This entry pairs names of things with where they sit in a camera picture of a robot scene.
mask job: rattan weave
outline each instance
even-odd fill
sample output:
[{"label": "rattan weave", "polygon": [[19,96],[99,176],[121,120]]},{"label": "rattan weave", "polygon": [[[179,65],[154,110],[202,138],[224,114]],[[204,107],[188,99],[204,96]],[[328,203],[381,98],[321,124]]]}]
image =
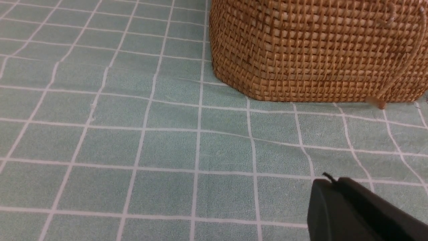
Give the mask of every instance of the rattan weave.
[{"label": "rattan weave", "polygon": [[264,101],[411,102],[428,90],[425,1],[212,0],[215,75]]}]

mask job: black plastic object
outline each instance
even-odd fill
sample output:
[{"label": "black plastic object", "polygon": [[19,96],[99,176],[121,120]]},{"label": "black plastic object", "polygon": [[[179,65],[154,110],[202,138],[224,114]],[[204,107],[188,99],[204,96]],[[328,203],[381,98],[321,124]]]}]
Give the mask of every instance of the black plastic object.
[{"label": "black plastic object", "polygon": [[428,225],[350,178],[315,179],[308,210],[311,241],[428,241]]}]

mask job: woven rattan basket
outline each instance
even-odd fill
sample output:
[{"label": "woven rattan basket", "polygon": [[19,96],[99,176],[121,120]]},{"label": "woven rattan basket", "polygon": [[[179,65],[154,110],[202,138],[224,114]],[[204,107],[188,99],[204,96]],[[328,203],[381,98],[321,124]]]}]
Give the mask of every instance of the woven rattan basket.
[{"label": "woven rattan basket", "polygon": [[428,90],[425,1],[212,0],[215,75],[264,101],[411,102]]}]

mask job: white grid line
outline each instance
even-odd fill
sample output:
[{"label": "white grid line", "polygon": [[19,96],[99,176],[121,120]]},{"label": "white grid line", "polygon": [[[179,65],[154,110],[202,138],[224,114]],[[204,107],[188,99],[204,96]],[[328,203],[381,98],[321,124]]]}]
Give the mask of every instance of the white grid line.
[{"label": "white grid line", "polygon": [[[385,110],[383,110],[382,111],[383,112],[383,117],[385,118],[385,120],[387,120],[387,117],[386,117],[386,111]],[[395,139],[394,139],[394,136],[392,135],[392,133],[391,133],[391,128],[390,128],[390,126],[389,126],[389,123],[387,123],[386,122],[386,129],[387,129],[387,131],[388,131],[388,135],[389,135],[389,137],[391,138],[391,140],[392,140],[392,142],[394,143],[394,145],[395,145],[395,148],[397,149],[397,151],[398,151],[398,153],[400,154],[400,158],[401,158],[401,161],[404,163],[404,165],[419,179],[419,181],[422,183],[422,186],[424,187],[424,189],[425,189],[425,192],[426,192],[426,194],[428,195],[428,186],[427,186],[427,184],[424,182],[424,180],[421,178],[421,176],[419,176],[418,175],[418,173],[415,171],[415,170],[413,170],[413,168],[412,167],[410,167],[410,165],[406,162],[406,160],[405,160],[405,158],[404,158],[404,155],[403,155],[403,153],[401,152],[401,149],[400,149],[400,146],[397,144],[397,142],[395,141]]]},{"label": "white grid line", "polygon": [[[200,83],[200,81],[195,81],[195,80],[188,80],[188,81],[193,81],[193,82]],[[211,84],[211,85],[219,85],[219,86],[227,87],[226,84],[216,83],[216,82],[213,82],[213,83],[211,83],[211,82],[204,82],[203,84]],[[45,90],[43,88],[21,87],[21,86],[3,85],[3,84],[0,84],[0,88],[17,89],[17,90],[33,90],[33,91],[44,91]],[[83,91],[83,90],[48,89],[47,91],[48,92],[61,92],[61,93],[94,94],[94,95],[97,94],[97,92],[94,92],[94,91]],[[116,94],[116,93],[101,93],[101,95],[129,97],[129,98],[145,99],[145,100],[149,100],[150,99],[148,97],[143,97],[143,96],[133,96],[133,95]],[[181,105],[181,106],[189,106],[189,107],[198,107],[199,106],[199,105],[195,105],[195,104],[187,104],[187,103],[181,103],[181,102],[163,101],[163,100],[157,100],[157,99],[153,99],[152,101],[153,102],[170,104],[170,105]],[[218,109],[218,110],[230,110],[230,111],[247,111],[246,108],[222,107],[222,106],[214,106],[214,105],[203,105],[202,108]],[[384,120],[384,119],[374,119],[374,118],[356,116],[356,115],[351,115],[351,114],[337,114],[337,113],[309,112],[309,111],[297,111],[297,112],[294,112],[294,111],[265,111],[265,110],[259,110],[259,109],[251,109],[250,112],[263,113],[263,114],[295,114],[295,113],[297,113],[297,114],[309,114],[309,115],[336,116],[336,117],[346,117],[346,118],[360,119],[360,120],[372,121],[372,122],[389,123],[389,124],[394,124],[394,125],[399,125],[399,126],[404,126],[404,127],[414,127],[414,128],[426,129],[425,126],[418,126],[418,125],[400,123],[400,122],[389,121],[389,120]]]},{"label": "white grid line", "polygon": [[256,157],[256,143],[254,142],[253,133],[251,131],[251,113],[250,113],[250,99],[247,99],[247,126],[248,136],[251,141],[252,161],[253,161],[253,190],[254,190],[254,205],[256,210],[256,221],[257,221],[257,239],[258,241],[263,240],[262,234],[262,222],[260,217],[260,205],[259,205],[259,185],[257,180],[257,157]]},{"label": "white grid line", "polygon": [[[129,1],[129,0],[112,0],[115,2],[125,2],[125,3],[135,3],[136,1]],[[152,6],[159,6],[159,7],[170,7],[169,5],[161,5],[161,4],[155,4],[155,3],[141,3],[139,2],[139,4],[146,4],[146,5],[152,5]],[[183,8],[183,7],[174,7],[175,9],[183,9],[183,10],[192,10],[192,11],[198,11],[198,12],[203,12],[204,10],[198,10],[198,9],[189,9],[189,8]]]},{"label": "white grid line", "polygon": [[[340,107],[338,107],[336,103],[333,103],[333,105],[339,109],[339,111],[340,111],[341,114],[345,114],[343,112],[343,109],[340,108]],[[358,163],[358,165],[361,167],[361,169],[363,169],[363,171],[365,172],[367,178],[369,179],[370,190],[372,192],[375,192],[375,186],[373,185],[372,177],[371,177],[370,173],[367,171],[367,169],[364,168],[363,164],[360,162],[360,160],[358,159],[357,155],[355,154],[354,147],[352,146],[351,139],[349,138],[348,124],[346,122],[345,116],[342,116],[342,120],[343,120],[343,127],[345,129],[346,141],[348,142],[348,146],[349,146],[349,149],[351,150],[352,156],[354,157],[354,159]]]},{"label": "white grid line", "polygon": [[[41,22],[35,22],[35,21],[29,21],[29,20],[21,20],[21,19],[15,19],[15,18],[6,18],[3,17],[3,20],[7,20],[7,21],[14,21],[14,22],[22,22],[22,23],[28,23],[28,24],[36,24],[39,25],[41,24]],[[190,24],[187,22],[180,22],[180,21],[171,21],[171,22],[175,22],[175,23],[184,23],[184,24]],[[54,23],[44,23],[43,25],[46,26],[56,26],[56,27],[69,27],[69,28],[77,28],[77,29],[82,29],[82,26],[75,26],[75,25],[66,25],[66,24],[54,24]],[[112,33],[123,33],[123,31],[121,30],[112,30],[112,29],[104,29],[104,28],[96,28],[96,27],[86,27],[86,29],[88,30],[96,30],[96,31],[101,31],[101,32],[112,32]],[[141,36],[152,36],[152,37],[163,37],[162,35],[156,35],[156,34],[150,34],[150,33],[137,33],[137,32],[127,32],[129,34],[135,34],[135,35],[141,35]],[[189,42],[204,42],[204,40],[196,40],[196,39],[182,39],[182,38],[177,38],[177,37],[167,37],[167,39],[178,39],[178,40],[183,40],[183,41],[189,41]],[[27,41],[24,39],[8,39],[5,38],[5,40],[14,40],[14,41]],[[52,45],[61,45],[59,43],[55,43],[55,42],[47,42],[48,44],[52,44]]]},{"label": "white grid line", "polygon": [[[87,29],[87,30],[100,30],[100,29],[89,28],[89,27],[86,27],[85,29]],[[158,35],[144,34],[144,33],[128,33],[128,34],[135,34],[135,35],[141,35],[141,36],[159,37]],[[183,40],[183,41],[199,42],[199,41],[193,41],[193,40],[189,40],[189,39],[179,39],[179,38],[171,38],[171,37],[168,37],[168,39],[178,39],[178,40]],[[72,46],[73,45],[73,44],[66,44],[66,43],[51,43],[51,42],[36,41],[36,40],[30,40],[30,41],[28,41],[28,40],[11,39],[11,38],[0,38],[0,40],[8,40],[8,41],[16,41],[16,42],[41,43],[41,44],[54,45],[54,46]],[[74,46],[76,46],[76,47],[82,47],[82,48],[92,48],[92,49],[102,49],[102,50],[116,51],[116,49],[114,49],[114,48],[105,48],[105,47],[97,47],[97,46],[89,46],[89,45],[78,45],[78,44],[74,44]],[[149,54],[149,53],[142,53],[142,52],[127,51],[127,50],[119,50],[119,52],[121,52],[121,53],[130,53],[130,54],[137,54],[137,55],[159,57],[158,54]],[[6,55],[6,54],[4,54],[4,56],[6,58],[16,57],[16,56]],[[173,59],[183,59],[183,60],[194,60],[194,61],[206,61],[206,62],[210,62],[210,60],[205,60],[205,59],[196,59],[196,58],[171,56],[171,55],[164,55],[164,57],[173,58]]]},{"label": "white grid line", "polygon": [[10,3],[11,4],[10,8],[0,16],[0,20],[3,19],[6,15],[8,15],[10,11],[12,11],[17,5],[19,5],[20,1],[21,0],[18,0],[15,3]]},{"label": "white grid line", "polygon": [[[169,11],[168,20],[171,20],[172,12],[173,12],[173,9],[174,9],[174,1],[175,0],[172,0],[172,5],[170,6],[171,9]],[[139,2],[139,0],[136,1],[134,11],[137,9],[138,2]],[[156,67],[156,73],[153,75],[153,79],[152,79],[152,92],[150,93],[149,102],[147,103],[146,111],[144,113],[143,130],[141,131],[140,142],[138,144],[138,150],[137,150],[137,154],[136,154],[135,162],[134,162],[134,168],[132,170],[131,179],[129,181],[129,188],[128,188],[128,192],[127,192],[127,195],[126,195],[125,205],[123,207],[123,213],[122,213],[123,217],[120,220],[120,225],[119,225],[119,229],[118,229],[118,232],[117,232],[116,241],[121,241],[121,239],[122,239],[122,233],[123,233],[123,230],[125,228],[125,221],[126,221],[125,215],[128,214],[129,203],[131,201],[132,191],[133,191],[134,184],[135,184],[135,178],[137,176],[137,167],[139,165],[139,161],[140,161],[140,157],[141,157],[141,151],[143,149],[143,144],[144,144],[144,137],[146,135],[146,130],[145,129],[146,129],[147,121],[148,121],[148,118],[149,118],[150,107],[152,105],[153,97],[155,95],[156,80],[158,78],[158,74],[159,74],[159,71],[161,69],[162,57],[163,57],[163,52],[165,51],[166,37],[168,35],[169,25],[170,25],[170,21],[168,21],[167,24],[166,24],[165,35],[164,35],[163,41],[162,41],[162,48],[161,48],[161,51],[160,51],[158,65]]]},{"label": "white grid line", "polygon": [[[11,59],[32,60],[32,61],[52,63],[52,61],[48,61],[48,60],[32,59],[32,58],[26,58],[26,57],[21,57],[21,56],[10,56],[10,55],[7,55],[7,54],[0,54],[0,57],[9,57]],[[68,63],[79,65],[79,63],[75,63],[75,62],[68,62]],[[95,63],[85,63],[84,65],[86,65],[86,66],[98,66],[98,67],[101,66],[101,67],[105,67],[105,65],[100,65],[100,64],[95,64]],[[132,69],[127,69],[127,68],[122,68],[122,67],[115,67],[115,68],[116,69],[125,69],[125,70],[133,71]],[[3,86],[4,86],[4,88],[26,88],[26,87],[13,86],[13,85],[3,85]]]},{"label": "white grid line", "polygon": [[[84,127],[84,124],[72,124],[72,123],[60,123],[60,122],[48,122],[48,121],[27,121],[27,120],[19,120],[19,119],[9,119],[9,118],[2,118],[0,117],[0,121],[7,121],[7,122],[19,122],[19,123],[30,123],[30,124],[43,124],[43,125],[51,125],[51,126],[65,126],[65,127]],[[109,130],[136,130],[136,131],[187,131],[187,132],[196,132],[195,129],[178,129],[178,128],[142,128],[142,127],[114,127],[114,126],[98,126],[98,125],[89,125],[89,128],[92,129],[109,129]],[[227,132],[221,132],[221,131],[215,131],[215,130],[201,130],[202,133],[213,133],[213,134],[223,134],[223,135],[230,135],[230,136],[237,136],[242,138],[249,138],[248,136],[238,135],[234,133],[227,133]],[[277,141],[270,141],[266,139],[261,138],[254,138],[256,141],[262,141],[262,142],[269,142],[272,144],[278,144],[278,145],[284,145],[284,146],[291,146],[291,147],[301,147],[304,148],[313,148],[313,149],[319,149],[319,150],[329,150],[329,151],[351,151],[348,148],[333,148],[333,147],[326,147],[326,146],[312,146],[312,145],[300,145],[300,144],[292,144],[292,143],[286,143],[286,142],[277,142]],[[412,156],[412,157],[428,157],[428,154],[421,154],[421,153],[406,153],[406,152],[397,152],[397,151],[370,151],[370,150],[362,150],[362,149],[354,149],[355,152],[360,153],[369,153],[369,154],[384,154],[384,155],[404,155],[404,156]]]},{"label": "white grid line", "polygon": [[[41,213],[41,214],[62,214],[62,215],[76,215],[76,216],[89,216],[89,217],[115,217],[115,218],[130,218],[130,219],[147,219],[147,220],[186,220],[191,221],[193,218],[189,216],[166,216],[166,215],[141,215],[141,214],[118,214],[118,213],[101,213],[101,212],[88,212],[88,211],[71,211],[71,210],[55,210],[45,208],[18,208],[18,207],[1,207],[0,211],[5,212],[23,212],[23,213]],[[220,218],[194,218],[197,222],[205,223],[238,223],[256,225],[257,222],[253,220],[239,220],[239,219],[220,219]],[[281,223],[271,221],[261,221],[262,225],[280,226],[280,227],[293,227],[307,229],[308,226],[304,223]]]},{"label": "white grid line", "polygon": [[[16,3],[5,2],[5,1],[0,1],[0,3],[13,4],[13,5],[22,5],[22,6],[30,6],[30,7],[39,7],[39,8],[48,8],[48,9],[54,8],[54,7],[51,7],[51,6],[41,6],[41,5],[30,4],[30,3],[20,3],[20,0],[18,2],[16,2]],[[151,6],[159,6],[159,7],[166,7],[166,8],[170,7],[168,5],[160,5],[160,4],[153,4],[153,3],[140,3],[139,2],[138,4],[151,5]],[[182,7],[174,7],[174,8],[175,9],[182,9],[182,10],[196,11],[196,12],[203,12],[204,11],[204,10],[199,10],[199,9],[189,9],[189,8],[182,8]],[[57,9],[69,10],[69,11],[75,11],[75,12],[92,12],[92,11],[89,11],[89,10],[71,9],[71,8],[63,8],[63,7],[58,7]],[[112,16],[130,17],[130,15],[126,15],[126,14],[115,14],[115,13],[109,13],[109,12],[95,12],[95,13],[101,13],[101,14],[112,15]],[[154,18],[154,20],[166,21],[166,20],[163,20],[163,19],[161,20],[161,19],[157,19],[157,18]]]},{"label": "white grid line", "polygon": [[[11,54],[10,56],[15,56],[17,55],[19,52],[21,52],[25,47],[27,47],[27,45],[30,43],[30,41],[34,38],[34,36],[36,36],[36,34],[42,29],[42,27],[46,24],[46,22],[48,21],[48,19],[51,17],[51,15],[54,13],[54,11],[58,8],[58,6],[62,3],[62,0],[59,0],[58,3],[52,8],[52,10],[49,12],[49,14],[46,16],[46,18],[43,20],[43,22],[41,23],[37,23],[39,26],[36,28],[36,30],[31,34],[31,36],[25,41],[24,45],[22,45],[18,50],[16,50],[13,54]],[[0,79],[3,77],[3,73],[4,73],[4,69],[6,67],[6,63],[7,60],[10,57],[6,57],[3,60],[1,69],[0,69]]]},{"label": "white grid line", "polygon": [[421,107],[419,106],[419,103],[415,102],[415,106],[418,109],[419,116],[421,117],[422,124],[424,125],[425,129],[428,130],[428,126],[427,126],[427,123],[425,122],[424,116],[422,115],[422,111],[421,111]]},{"label": "white grid line", "polygon": [[[195,170],[193,169],[171,169],[171,168],[156,168],[156,167],[145,167],[145,166],[119,166],[119,165],[104,165],[104,164],[94,164],[94,163],[71,163],[71,162],[62,162],[62,161],[46,161],[46,160],[29,160],[29,159],[20,159],[20,158],[9,158],[10,162],[18,162],[18,163],[31,163],[31,164],[41,164],[41,165],[59,165],[59,166],[79,166],[79,167],[87,167],[87,168],[100,168],[100,169],[117,169],[117,170],[134,170],[137,171],[150,171],[150,172],[180,172],[180,173],[190,173],[194,174]],[[239,175],[239,176],[248,176],[252,177],[254,175],[253,172],[229,172],[229,171],[196,171],[198,174],[206,174],[206,175]],[[287,178],[287,179],[297,179],[297,180],[311,180],[310,176],[301,176],[301,175],[289,175],[289,174],[275,174],[275,173],[256,173],[257,177],[270,177],[270,178]],[[326,179],[323,176],[315,176],[315,178]],[[353,180],[363,183],[373,183],[377,184],[394,184],[394,185],[403,185],[403,186],[415,186],[415,187],[423,187],[422,183],[412,183],[412,182],[404,182],[404,181],[391,181],[391,180],[382,180],[382,179],[363,179],[363,178],[353,178]]]},{"label": "white grid line", "polygon": [[[63,62],[63,61],[64,61],[64,60],[69,56],[69,54],[70,54],[70,53],[71,53],[71,51],[73,50],[74,46],[75,46],[75,45],[76,45],[76,43],[79,41],[80,37],[83,35],[83,32],[85,31],[86,27],[88,26],[89,22],[91,21],[92,17],[94,16],[94,12],[95,12],[95,11],[96,11],[96,9],[100,6],[101,2],[102,2],[102,0],[99,0],[98,4],[96,5],[96,7],[95,7],[95,9],[94,9],[94,11],[93,11],[93,13],[90,15],[90,17],[89,17],[89,18],[88,18],[88,20],[86,21],[85,26],[82,28],[82,30],[80,31],[80,33],[79,33],[79,35],[77,36],[77,38],[75,39],[75,41],[73,42],[73,44],[70,46],[70,48],[69,48],[68,52],[67,52],[67,53],[66,53],[66,54],[61,58],[61,60],[60,60],[60,61],[58,61],[58,62],[55,64],[55,73],[53,73],[53,74],[52,74],[52,81],[51,81],[51,83],[47,86],[47,89],[49,89],[49,87],[54,83],[55,75],[56,75],[56,69],[58,68],[59,63],[60,63],[60,62]],[[103,77],[103,82],[102,82],[102,85],[101,85],[100,89],[98,90],[98,93],[101,93],[102,89],[103,89],[103,88],[104,88],[104,86],[105,86],[105,79],[106,79],[106,77],[107,77],[107,70],[108,70],[108,68],[106,68],[106,69],[105,69],[104,77]],[[82,146],[82,142],[83,142],[83,139],[84,139],[84,137],[85,137],[85,135],[86,135],[86,132],[87,132],[87,130],[88,130],[88,126],[89,126],[89,124],[90,124],[90,123],[91,123],[91,121],[92,121],[92,116],[93,116],[93,113],[94,113],[94,111],[95,111],[95,107],[96,107],[97,102],[98,102],[98,97],[99,97],[99,94],[98,94],[98,93],[97,93],[97,95],[95,96],[94,101],[93,101],[93,103],[92,103],[92,105],[91,105],[91,112],[90,112],[89,117],[88,117],[88,119],[87,119],[87,121],[86,121],[86,123],[85,123],[85,126],[84,126],[84,128],[83,128],[83,132],[82,132],[82,134],[81,134],[81,136],[80,136],[79,142],[77,143],[76,149],[75,149],[75,151],[74,151],[74,153],[73,153],[73,157],[71,158],[70,165],[68,166],[67,171],[65,172],[65,175],[64,175],[64,177],[63,177],[63,180],[62,180],[61,186],[59,187],[58,193],[56,194],[56,197],[55,197],[55,199],[54,199],[54,201],[53,201],[52,209],[51,209],[51,210],[53,210],[53,211],[55,211],[55,210],[58,208],[59,200],[61,199],[62,193],[63,193],[63,191],[64,191],[64,189],[65,189],[65,185],[67,184],[68,178],[69,178],[70,173],[71,173],[71,170],[72,170],[72,168],[73,168],[73,163],[76,161],[76,157],[77,157],[77,155],[78,155],[78,153],[79,153],[79,151],[80,151],[80,147]],[[39,241],[43,241],[43,240],[45,239],[46,234],[47,234],[48,229],[49,229],[49,226],[51,225],[51,222],[52,222],[53,216],[54,216],[53,214],[49,214],[49,215],[48,215],[48,217],[47,217],[47,219],[46,219],[46,221],[45,221],[45,224],[43,225],[42,231],[41,231],[41,233],[40,233]]]},{"label": "white grid line", "polygon": [[[11,54],[10,56],[15,56],[16,54],[18,54],[21,50],[23,50],[28,43],[33,39],[33,37],[39,32],[39,30],[42,28],[42,26],[46,23],[46,21],[51,17],[52,13],[55,11],[55,9],[62,3],[62,0],[59,0],[58,3],[56,4],[56,6],[51,10],[51,12],[47,15],[47,17],[45,18],[45,20],[39,25],[39,27],[31,34],[31,36],[29,37],[29,39],[24,43],[24,45],[21,46],[21,48],[19,48],[18,50],[16,50],[13,54]],[[6,67],[6,62],[7,60],[10,58],[10,56],[7,56],[2,63],[1,69],[0,69],[0,79],[2,79],[3,74],[4,74],[4,70]],[[52,71],[52,78],[51,81],[49,82],[49,84],[46,86],[46,88],[43,90],[43,94],[39,99],[39,102],[37,103],[36,107],[34,108],[33,112],[31,113],[30,117],[28,118],[28,120],[26,121],[26,123],[24,124],[24,126],[22,127],[18,137],[15,139],[15,142],[13,143],[12,147],[10,148],[9,152],[7,153],[6,157],[10,157],[12,155],[12,153],[15,151],[15,148],[17,147],[18,143],[20,142],[22,136],[24,136],[25,131],[27,130],[28,125],[30,124],[30,121],[34,118],[34,116],[36,115],[38,109],[40,108],[40,106],[42,105],[42,102],[47,94],[47,89],[49,89],[49,87],[53,84],[54,80],[55,80],[55,75],[56,75],[56,70],[58,68],[58,63],[55,64],[55,66],[53,67],[53,71]],[[0,165],[0,174],[3,172],[3,169],[6,165],[7,161],[4,161],[1,165]]]},{"label": "white grid line", "polygon": [[[208,8],[208,0],[205,1],[205,27],[204,34],[202,39],[204,40],[202,43],[202,59],[205,58],[205,39],[206,39],[206,21],[207,21],[207,8]],[[204,93],[204,71],[205,71],[205,62],[201,62],[201,76],[200,76],[200,85],[199,85],[199,101],[198,101],[198,125],[196,130],[196,155],[195,155],[195,173],[193,175],[193,193],[192,193],[192,209],[191,209],[191,217],[192,220],[190,222],[190,232],[189,232],[189,240],[195,240],[195,230],[196,230],[196,206],[198,199],[198,171],[199,171],[199,157],[201,154],[201,121],[202,121],[202,100]]]},{"label": "white grid line", "polygon": [[311,180],[314,181],[315,179],[315,171],[314,171],[314,163],[312,162],[311,156],[306,152],[305,148],[303,147],[303,138],[302,138],[302,132],[300,130],[300,123],[299,123],[299,115],[297,112],[297,107],[294,103],[291,103],[293,105],[293,112],[294,112],[294,119],[296,121],[296,128],[297,128],[297,136],[299,137],[299,145],[302,149],[303,154],[305,154],[306,158],[309,162],[309,172],[311,174]]}]

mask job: grid pattern tablecloth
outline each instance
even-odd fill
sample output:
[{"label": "grid pattern tablecloth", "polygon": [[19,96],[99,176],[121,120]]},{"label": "grid pattern tablecloth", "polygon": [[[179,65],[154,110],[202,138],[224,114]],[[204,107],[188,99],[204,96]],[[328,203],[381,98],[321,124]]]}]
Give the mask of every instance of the grid pattern tablecloth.
[{"label": "grid pattern tablecloth", "polygon": [[311,180],[428,223],[428,103],[267,103],[205,0],[0,0],[0,241],[307,241]]}]

